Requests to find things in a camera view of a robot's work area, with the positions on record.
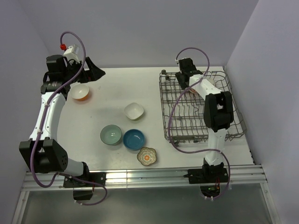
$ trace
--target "white bowl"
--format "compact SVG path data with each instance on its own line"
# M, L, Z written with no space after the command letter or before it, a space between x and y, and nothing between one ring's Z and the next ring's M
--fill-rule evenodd
M78 101L83 101L88 98L89 88L84 84L77 84L71 87L70 96Z
M130 118L131 120L136 120L144 113L144 109L138 103L131 103L126 106L124 112L128 118Z

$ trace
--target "dish rack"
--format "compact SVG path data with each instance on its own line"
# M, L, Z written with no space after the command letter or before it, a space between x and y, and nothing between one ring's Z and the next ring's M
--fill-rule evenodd
M215 86L223 91L232 92L231 82L227 74L223 71L209 71L206 78L213 79ZM175 72L166 72L163 70L159 78L160 96L162 105L162 116L164 126L164 136L169 140L168 121L170 112L183 92L181 89ZM207 127L204 122L205 101L199 96L187 92L180 99L171 119L171 138L178 144L179 142L206 142L208 139ZM236 108L233 98L234 121L230 124L225 141L234 138L240 138L247 130L242 114Z

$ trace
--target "wall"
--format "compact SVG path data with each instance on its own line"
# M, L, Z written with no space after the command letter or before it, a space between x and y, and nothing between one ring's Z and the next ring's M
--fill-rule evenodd
M19 143L28 140L40 107L48 51L20 4L0 7L0 223L11 223L26 165Z
M174 66L185 47L226 65L258 0L19 0L49 52L76 32L101 67ZM198 53L188 56L198 58ZM200 64L206 60L200 58Z
M299 1L260 0L228 64L283 223L299 220Z

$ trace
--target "gray floor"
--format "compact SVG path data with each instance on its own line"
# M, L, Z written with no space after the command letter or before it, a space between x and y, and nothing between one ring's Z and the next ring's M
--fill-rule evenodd
M31 192L23 224L270 224L259 184L233 185L205 201L199 187L109 190L100 205L74 204L71 191ZM103 195L96 192L93 201Z

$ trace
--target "decorative plate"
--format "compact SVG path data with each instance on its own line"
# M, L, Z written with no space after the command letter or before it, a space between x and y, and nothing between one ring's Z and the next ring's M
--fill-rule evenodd
M157 153L153 148L143 147L137 154L137 159L142 165L149 166L157 161Z

